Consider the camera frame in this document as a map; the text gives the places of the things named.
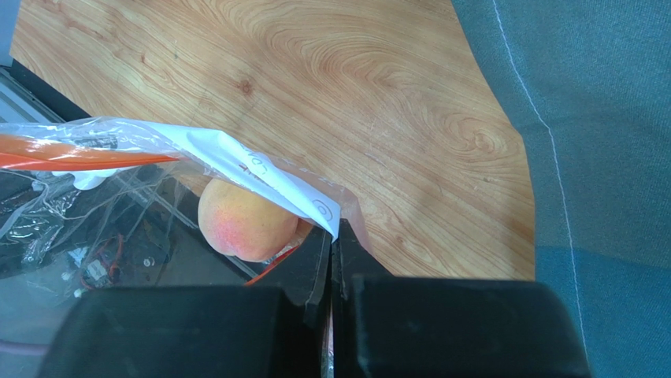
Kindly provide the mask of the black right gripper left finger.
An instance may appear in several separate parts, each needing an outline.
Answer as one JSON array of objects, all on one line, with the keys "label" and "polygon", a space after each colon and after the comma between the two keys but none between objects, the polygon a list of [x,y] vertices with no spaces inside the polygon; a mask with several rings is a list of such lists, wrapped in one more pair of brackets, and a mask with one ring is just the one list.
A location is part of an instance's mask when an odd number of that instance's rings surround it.
[{"label": "black right gripper left finger", "polygon": [[39,376],[321,377],[331,243],[314,228],[249,284],[87,293]]}]

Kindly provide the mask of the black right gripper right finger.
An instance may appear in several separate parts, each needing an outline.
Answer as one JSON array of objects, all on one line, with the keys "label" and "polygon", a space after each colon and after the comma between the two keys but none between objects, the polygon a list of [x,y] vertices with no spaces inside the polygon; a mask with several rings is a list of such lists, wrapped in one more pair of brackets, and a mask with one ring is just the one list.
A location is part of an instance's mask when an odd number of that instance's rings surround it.
[{"label": "black right gripper right finger", "polygon": [[337,377],[589,377],[546,285],[390,274],[341,220],[332,246]]}]

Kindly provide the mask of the clear orange zip top bag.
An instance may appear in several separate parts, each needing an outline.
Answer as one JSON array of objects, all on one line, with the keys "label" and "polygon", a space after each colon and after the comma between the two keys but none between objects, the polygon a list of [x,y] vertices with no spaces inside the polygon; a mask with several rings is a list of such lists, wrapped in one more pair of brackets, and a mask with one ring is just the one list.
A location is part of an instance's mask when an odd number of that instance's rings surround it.
[{"label": "clear orange zip top bag", "polygon": [[251,150],[224,132],[120,118],[1,126],[1,171],[71,173],[79,189],[94,188],[121,169],[175,161],[194,162],[213,172],[211,180],[251,191],[299,218],[294,237],[281,252],[261,262],[244,261],[261,267],[246,283],[299,247],[314,228],[331,236],[332,258],[341,220],[349,221],[369,252],[361,209],[350,191],[289,161]]}]

